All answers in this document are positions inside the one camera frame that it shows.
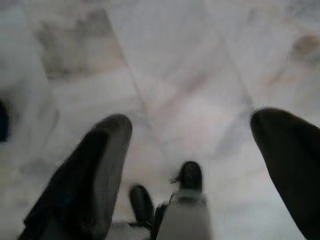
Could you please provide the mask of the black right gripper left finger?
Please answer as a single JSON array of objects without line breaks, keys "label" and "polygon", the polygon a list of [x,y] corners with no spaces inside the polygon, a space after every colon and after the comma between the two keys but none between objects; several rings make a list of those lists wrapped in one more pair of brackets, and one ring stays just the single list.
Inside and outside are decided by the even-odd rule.
[{"label": "black right gripper left finger", "polygon": [[124,114],[95,124],[54,172],[17,240],[105,240],[132,132]]}]

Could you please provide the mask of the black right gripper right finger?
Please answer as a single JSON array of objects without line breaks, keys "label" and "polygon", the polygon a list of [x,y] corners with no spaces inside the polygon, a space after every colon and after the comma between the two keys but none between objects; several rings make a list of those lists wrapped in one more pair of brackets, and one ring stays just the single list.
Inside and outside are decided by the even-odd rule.
[{"label": "black right gripper right finger", "polygon": [[320,240],[320,128],[271,107],[256,110],[250,128],[296,226],[306,240]]}]

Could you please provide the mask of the silver robot left leg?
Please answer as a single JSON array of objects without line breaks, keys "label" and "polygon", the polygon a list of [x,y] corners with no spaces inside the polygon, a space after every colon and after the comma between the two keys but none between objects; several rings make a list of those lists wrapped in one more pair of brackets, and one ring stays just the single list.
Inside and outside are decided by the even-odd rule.
[{"label": "silver robot left leg", "polygon": [[133,185],[129,190],[129,201],[136,221],[151,227],[154,220],[154,206],[146,188],[141,184]]}]

